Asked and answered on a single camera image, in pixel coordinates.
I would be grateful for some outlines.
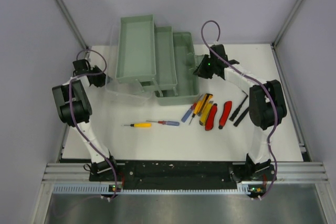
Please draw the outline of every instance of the yellow screwdriver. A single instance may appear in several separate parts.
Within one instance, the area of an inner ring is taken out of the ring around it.
[[[201,107],[202,107],[202,101],[198,101],[198,102],[197,102],[197,105],[196,105],[196,107],[195,107],[194,113],[193,113],[193,115],[192,115],[192,117],[191,117],[191,120],[190,120],[190,122],[189,122],[189,125],[191,124],[191,122],[192,122],[192,120],[194,119],[195,115],[198,114],[198,112],[199,112],[199,110],[200,110]]]
[[[131,126],[131,127],[138,127],[138,128],[149,128],[152,127],[151,123],[133,123],[133,124],[124,124],[122,126]]]

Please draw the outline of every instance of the black screwdriver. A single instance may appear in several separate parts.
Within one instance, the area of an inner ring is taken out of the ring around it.
[[[246,99],[248,98],[248,95],[245,96],[245,98],[243,99],[243,101],[241,102],[241,104],[236,108],[236,110],[232,113],[231,117],[229,118],[230,121],[233,122],[233,120],[236,118],[236,116],[238,115],[241,107],[243,106],[244,102],[246,101]]]
[[[243,111],[243,113],[238,117],[237,121],[233,124],[234,127],[237,127],[239,125],[239,123],[244,119],[244,117],[247,115],[248,113],[248,107],[246,108],[246,110]]]

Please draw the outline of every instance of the cable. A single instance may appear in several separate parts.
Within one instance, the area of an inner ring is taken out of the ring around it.
[[[102,70],[101,72],[99,72],[99,73],[84,73],[84,74],[80,74],[80,75],[78,75],[78,76],[75,76],[75,77],[73,77],[71,80],[70,80],[70,82],[69,82],[69,105],[70,105],[70,114],[71,114],[71,118],[72,118],[72,121],[73,121],[73,124],[75,125],[75,127],[76,127],[76,129],[77,129],[77,131],[79,132],[79,134],[81,134],[81,136],[89,143],[89,145],[92,147],[92,149],[94,149],[100,156],[102,156],[104,159],[105,159],[105,161],[109,164],[109,166],[111,166],[111,169],[112,169],[112,171],[113,171],[113,175],[114,175],[114,181],[115,181],[115,188],[117,189],[117,187],[118,187],[118,178],[117,178],[117,174],[116,174],[116,170],[114,169],[114,167],[113,167],[113,165],[112,165],[112,163],[110,162],[110,160],[104,155],[104,154],[102,154],[91,142],[90,142],[90,140],[84,135],[84,133],[80,130],[80,128],[78,127],[78,124],[77,124],[77,122],[76,122],[76,118],[75,118],[75,114],[73,113],[73,106],[72,106],[72,82],[73,81],[75,81],[75,80],[77,80],[77,78],[80,78],[80,77],[83,77],[83,76],[98,76],[98,75],[100,75],[100,74],[102,74],[102,73],[104,73],[105,71],[106,71],[106,69],[107,69],[107,62],[106,62],[106,60],[105,60],[105,58],[104,58],[104,56],[103,55],[101,55],[99,52],[97,52],[97,51],[94,51],[94,50],[92,50],[92,49],[84,49],[84,50],[82,50],[82,51],[80,51],[78,54],[77,54],[77,56],[76,56],[76,59],[78,58],[78,56],[82,53],[82,52],[95,52],[96,54],[98,54],[102,59],[103,59],[103,61],[104,61],[104,63],[105,63],[105,68],[104,68],[104,70]],[[116,196],[116,192],[117,192],[117,190],[115,190],[114,191],[114,194],[113,194],[113,196],[112,196],[112,199]]]
[[[206,42],[205,38],[204,38],[204,34],[203,34],[203,29],[205,27],[206,24],[208,23],[214,23],[217,28],[218,28],[218,37],[217,37],[217,42],[219,41],[219,38],[221,36],[221,29],[220,29],[220,26],[219,24],[214,21],[214,20],[208,20],[207,22],[205,22],[201,28],[201,37],[202,37],[202,41],[203,43],[205,44],[205,46],[219,59],[221,60],[222,62],[224,62],[225,64],[227,64],[230,68],[232,68],[233,70],[235,70],[238,74],[243,74],[241,71],[239,71],[237,68],[235,68],[234,66],[232,66],[229,62],[227,62],[226,60],[224,60],[222,57],[220,57],[210,46],[209,44]],[[271,132],[268,134],[267,136],[267,145],[268,145],[268,150],[269,150],[269,153],[271,154],[273,160],[274,160],[274,167],[275,167],[275,173],[274,173],[274,176],[273,176],[273,179],[271,181],[271,184],[269,185],[268,187],[268,190],[266,190],[266,192],[259,198],[260,200],[262,200],[263,198],[266,197],[266,195],[269,193],[269,191],[272,189],[273,187],[273,184],[274,184],[274,181],[276,179],[276,176],[277,176],[277,173],[278,173],[278,162],[275,158],[275,155],[273,154],[273,151],[272,151],[272,148],[271,148],[271,145],[270,145],[270,138],[271,136],[273,135],[274,131],[276,130],[277,126],[278,126],[278,113],[277,113],[277,109],[275,107],[275,104],[274,104],[274,101],[270,95],[270,93],[268,92],[268,90],[266,89],[266,87],[260,82],[258,81],[257,79],[247,75],[247,74],[244,74],[245,78],[255,82],[256,84],[260,85],[261,88],[263,89],[263,91],[265,92],[266,96],[268,97],[270,103],[271,103],[271,106],[272,106],[272,109],[273,109],[273,112],[274,112],[274,126],[273,126],[273,129],[271,130]]]
[[[89,164],[84,164],[83,169],[86,170],[87,172],[90,172],[90,174],[93,174],[91,166]]]
[[[263,180],[264,180],[263,186],[266,188],[266,186],[267,186],[267,177],[266,177],[265,173],[263,174]]]

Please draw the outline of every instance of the red handle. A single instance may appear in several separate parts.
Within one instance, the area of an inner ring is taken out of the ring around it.
[[[223,114],[219,119],[219,129],[221,130],[224,126],[225,123],[230,115],[231,112],[231,108],[232,108],[232,101],[227,101],[226,103],[224,103],[224,109],[223,109]]]
[[[212,105],[208,118],[206,119],[205,122],[205,130],[209,131],[212,130],[212,128],[214,127],[214,121],[215,121],[215,115],[217,113],[217,103],[215,103],[214,105]]]

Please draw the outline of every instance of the white table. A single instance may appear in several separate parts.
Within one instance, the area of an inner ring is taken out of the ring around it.
[[[197,55],[208,54],[204,45],[195,45],[194,48]],[[108,57],[108,47],[95,46],[93,49]],[[225,49],[229,59],[238,60],[256,76],[280,80],[270,45],[225,45]],[[92,64],[102,67],[99,56],[91,54],[90,58]],[[234,110],[245,95],[236,86],[217,76],[212,80],[200,78],[199,88],[201,93],[212,93],[212,100],[218,104],[216,125],[211,131],[206,132],[199,125],[198,117],[190,126],[181,123],[180,127],[160,124],[153,124],[148,129],[122,127],[122,124],[145,120],[180,121],[190,105],[159,106],[155,96],[143,106],[116,103],[108,99],[104,88],[92,88],[87,92],[93,110],[90,121],[99,140],[116,159],[244,161],[254,128],[249,116],[238,127],[228,120],[222,130],[218,129],[218,120],[226,101],[233,101]],[[272,149],[278,161],[302,161],[289,111],[272,138]],[[62,157],[90,158],[73,128],[69,130]]]

